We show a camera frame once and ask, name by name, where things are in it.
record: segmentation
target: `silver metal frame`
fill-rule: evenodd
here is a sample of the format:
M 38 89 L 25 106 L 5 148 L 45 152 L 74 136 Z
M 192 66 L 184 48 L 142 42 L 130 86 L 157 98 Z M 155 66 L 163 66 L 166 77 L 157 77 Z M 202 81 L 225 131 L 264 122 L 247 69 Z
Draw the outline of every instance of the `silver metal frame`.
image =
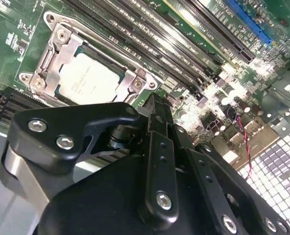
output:
M 20 81 L 31 90 L 34 98 L 48 106 L 67 106 L 66 103 L 55 96 L 55 91 L 61 80 L 59 70 L 64 64 L 72 61 L 77 49 L 83 44 L 103 54 L 126 71 L 123 81 L 116 89 L 117 96 L 113 102 L 132 104 L 143 90 L 154 91 L 158 88 L 157 77 L 154 74 L 142 67 L 109 39 L 103 38 L 79 21 L 50 11 L 44 13 L 44 21 L 52 30 L 52 34 L 36 70 L 34 73 L 22 72 L 19 74 Z M 81 35 L 106 47 L 136 70 L 129 70 L 126 66 L 94 47 Z

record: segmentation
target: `black memory slot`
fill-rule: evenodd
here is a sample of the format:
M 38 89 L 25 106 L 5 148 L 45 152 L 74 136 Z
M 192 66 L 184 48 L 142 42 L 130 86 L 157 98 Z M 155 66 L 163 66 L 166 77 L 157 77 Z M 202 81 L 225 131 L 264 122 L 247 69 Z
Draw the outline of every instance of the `black memory slot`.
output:
M 151 23 L 150 21 L 144 21 L 143 20 L 143 15 L 142 12 L 137 9 L 137 8 L 132 8 L 134 5 L 133 4 L 128 4 L 130 3 L 128 0 L 126 1 L 117 1 L 117 0 L 104 0 L 102 2 L 108 3 L 111 7 L 111 5 L 115 5 L 117 8 L 120 10 L 123 10 L 123 12 L 119 11 L 118 13 L 121 14 L 123 17 L 132 17 L 133 22 L 134 22 L 134 27 L 135 24 L 141 24 L 141 27 L 139 27 L 139 30 L 142 34 L 142 36 L 145 36 L 149 40 L 155 40 L 158 42 L 158 40 L 155 39 L 159 38 L 162 39 L 164 42 L 168 42 L 170 45 L 172 45 L 173 49 L 176 51 L 177 55 L 175 55 L 178 59 L 182 60 L 184 65 L 189 64 L 190 67 L 193 67 L 193 70 L 198 70 L 202 71 L 206 75 L 210 75 L 212 73 L 211 69 L 196 55 L 191 53 L 183 44 L 179 43 L 177 40 L 173 39 L 169 33 L 167 33 L 162 27 L 156 25 L 149 25 Z
M 116 7 L 114 7 L 113 5 L 108 4 L 107 1 L 104 1 L 104 0 L 103 1 L 94 1 L 94 2 L 90 1 L 89 3 L 90 4 L 96 3 L 97 5 L 100 6 L 101 9 L 107 10 L 106 13 L 111 15 L 113 17 L 113 19 L 115 19 L 117 22 L 121 23 L 122 27 L 124 27 L 126 30 L 128 30 L 128 32 L 126 32 L 126 34 L 130 35 L 129 36 L 130 38 L 136 37 L 139 40 L 141 40 L 142 42 L 144 42 L 145 44 L 150 45 L 152 47 L 152 49 L 154 49 L 157 53 L 160 53 L 161 56 L 165 56 L 169 61 L 171 61 L 178 68 L 182 68 L 182 70 L 185 70 L 185 72 L 188 73 L 194 79 L 196 77 L 197 72 L 200 73 L 201 71 L 202 72 L 204 71 L 204 69 L 201 66 L 199 66 L 198 64 L 196 64 L 195 62 L 193 62 L 193 60 L 191 60 L 190 58 L 187 58 L 187 57 L 185 58 L 182 55 L 182 52 L 180 52 L 176 48 L 172 47 L 172 49 L 174 50 L 175 53 L 172 53 L 166 47 L 165 47 L 165 49 L 163 49 L 162 48 L 163 45 L 159 44 L 155 39 L 151 38 L 147 33 L 144 33 L 141 29 L 136 28 L 136 25 L 134 25 L 132 22 L 127 20 L 124 17 L 124 15 L 122 17 L 120 17 L 119 14 L 121 14 L 121 12 L 119 12 L 118 9 L 116 9 Z M 124 6 L 121 5 L 121 7 L 124 9 L 124 11 L 126 13 L 128 13 L 133 18 L 137 17 L 137 16 L 133 15 Z M 150 26 L 146 25 L 145 22 L 143 23 L 143 25 L 146 26 L 148 29 L 150 29 L 154 34 L 159 35 L 159 37 L 162 37 L 162 35 L 160 35 L 158 32 L 153 30 Z
M 255 55 L 197 0 L 178 0 L 207 30 L 213 33 L 234 55 L 249 64 Z
M 165 66 L 166 64 L 161 61 L 161 58 L 155 58 L 153 55 L 151 55 L 146 50 L 141 50 L 138 45 L 133 45 L 133 41 L 128 39 L 126 40 L 125 37 L 122 37 L 122 33 L 113 27 L 107 19 L 101 17 L 96 12 L 100 13 L 100 9 L 94 9 L 93 11 L 89 6 L 84 4 L 83 2 L 79 0 L 66 0 L 66 4 L 68 4 L 70 7 L 72 7 L 74 10 L 78 11 L 87 19 L 94 22 L 96 25 L 102 26 L 107 31 L 111 32 L 116 39 L 119 39 L 123 42 L 129 43 L 129 48 L 135 51 L 140 56 L 143 56 L 144 58 L 147 58 L 149 61 L 151 61 L 153 64 L 158 65 L 161 71 L 166 71 L 166 74 L 171 74 L 171 77 L 175 78 L 179 83 L 184 85 L 187 89 L 193 89 L 198 90 L 197 85 L 194 83 L 194 79 L 190 78 L 189 76 L 185 74 L 178 73 L 176 70 L 172 69 L 171 67 Z
M 146 9 L 146 11 L 149 12 L 152 16 L 154 16 L 155 19 L 158 20 L 159 23 L 157 23 L 151 17 L 148 17 L 144 12 L 142 12 L 135 5 L 136 2 L 131 2 L 130 0 L 120 0 L 120 2 L 123 5 L 127 6 L 135 14 L 139 15 L 140 18 L 145 18 L 146 21 L 144 21 L 144 22 L 149 22 L 153 26 L 153 28 L 156 29 L 157 32 L 161 32 L 165 37 L 172 39 L 171 41 L 174 41 L 175 44 L 183 51 L 183 53 L 186 53 L 188 56 L 195 59 L 196 63 L 199 63 L 200 66 L 203 66 L 204 69 L 208 69 L 207 63 L 209 63 L 209 62 L 215 63 L 216 62 L 216 61 L 214 62 L 214 59 L 211 58 L 205 51 L 203 51 L 202 48 L 200 48 L 196 44 L 192 43 L 182 33 L 180 33 L 173 25 L 171 25 L 163 17 L 161 17 L 156 11 L 149 8 L 147 3 L 145 3 L 144 1 L 137 0 L 137 5 L 139 4 L 142 9 Z M 168 28 L 168 30 L 171 33 L 167 32 L 160 25 L 163 25 L 165 28 Z M 197 55 L 201 55 L 206 62 L 201 60 L 200 58 L 198 58 Z

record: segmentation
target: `mounting hole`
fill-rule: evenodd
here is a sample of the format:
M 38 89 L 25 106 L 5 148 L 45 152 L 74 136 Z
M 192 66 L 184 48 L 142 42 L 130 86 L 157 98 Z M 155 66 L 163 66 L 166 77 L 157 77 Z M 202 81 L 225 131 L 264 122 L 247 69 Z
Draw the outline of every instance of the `mounting hole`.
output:
M 160 160 L 161 160 L 163 163 L 166 163 L 166 162 L 167 162 L 166 158 L 163 157 L 163 156 L 160 157 Z
M 212 183 L 212 182 L 213 182 L 210 176 L 206 176 L 205 178 L 206 178 L 206 180 L 207 180 L 209 183 Z
M 202 160 L 199 160 L 198 162 L 200 163 L 200 165 L 205 166 L 205 164 Z
M 163 142 L 161 142 L 160 146 L 161 146 L 161 148 L 166 148 L 166 145 Z
M 53 15 L 47 15 L 46 16 L 46 20 L 48 23 L 54 23 L 55 22 L 55 18 L 53 17 Z

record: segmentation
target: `screw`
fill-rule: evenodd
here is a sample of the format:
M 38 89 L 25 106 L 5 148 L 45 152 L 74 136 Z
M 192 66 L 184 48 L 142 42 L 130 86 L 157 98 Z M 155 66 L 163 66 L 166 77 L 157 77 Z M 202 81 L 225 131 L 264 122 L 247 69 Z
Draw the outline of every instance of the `screw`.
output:
M 28 81 L 28 77 L 27 77 L 26 75 L 23 75 L 23 76 L 21 77 L 21 80 L 22 80 L 23 82 L 27 82 L 27 81 Z
M 227 215 L 223 215 L 222 217 L 222 221 L 224 226 L 232 233 L 232 234 L 236 234 L 237 233 L 237 227 L 236 224 L 234 223 L 234 221 L 228 217 Z
M 168 195 L 166 195 L 165 193 L 163 192 L 160 192 L 156 195 L 156 202 L 158 203 L 158 205 L 168 211 L 169 209 L 171 209 L 172 207 L 172 201 L 171 199 L 169 198 Z
M 160 116 L 156 116 L 156 119 L 157 119 L 159 122 L 163 122 L 162 117 L 160 117 Z
M 149 87 L 150 87 L 150 88 L 155 88 L 155 87 L 156 87 L 156 85 L 155 85 L 155 83 L 154 83 L 154 82 L 151 82 L 151 83 L 149 84 Z
M 204 149 L 207 150 L 209 153 L 211 152 L 211 148 L 208 145 L 204 145 Z
M 66 43 L 68 40 L 67 32 L 65 32 L 63 29 L 59 29 L 57 31 L 57 38 L 60 41 L 60 43 Z
M 37 78 L 35 81 L 35 86 L 41 88 L 45 85 L 45 81 L 41 78 Z
M 65 149 L 65 150 L 70 150 L 74 147 L 73 140 L 68 136 L 60 136 L 56 140 L 56 143 L 60 148 Z
M 178 131 L 184 133 L 184 129 L 181 126 L 178 126 Z
M 288 233 L 288 229 L 286 228 L 286 226 L 279 220 L 276 221 L 276 223 L 278 224 L 278 226 L 285 232 Z
M 141 87 L 143 86 L 143 84 L 142 84 L 141 81 L 137 80 L 137 81 L 135 81 L 134 86 L 135 86 L 136 88 L 141 88 Z
M 40 120 L 31 120 L 28 123 L 28 128 L 31 131 L 43 132 L 47 129 L 47 125 L 46 125 L 46 123 L 44 123 L 43 121 L 40 121 Z
M 272 232 L 275 232 L 276 233 L 276 227 L 275 225 L 272 223 L 272 221 L 270 221 L 268 218 L 265 218 L 264 219 L 268 228 L 272 231 Z
M 131 107 L 126 107 L 125 110 L 126 110 L 126 112 L 128 112 L 129 114 L 135 114 L 135 110 L 132 109 Z

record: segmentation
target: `black plastic bracket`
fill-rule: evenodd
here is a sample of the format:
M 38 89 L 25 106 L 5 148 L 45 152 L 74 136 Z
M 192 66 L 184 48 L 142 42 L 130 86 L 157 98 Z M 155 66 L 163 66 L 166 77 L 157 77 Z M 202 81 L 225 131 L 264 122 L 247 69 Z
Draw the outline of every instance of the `black plastic bracket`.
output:
M 55 174 L 72 172 L 82 153 L 85 136 L 93 136 L 91 148 L 108 127 L 133 125 L 138 112 L 126 103 L 68 106 L 55 109 L 27 110 L 15 115 L 8 141 L 15 153 L 44 170 Z M 29 129 L 31 120 L 43 121 L 47 128 L 39 133 Z M 74 146 L 65 150 L 56 144 L 60 136 L 72 139 Z

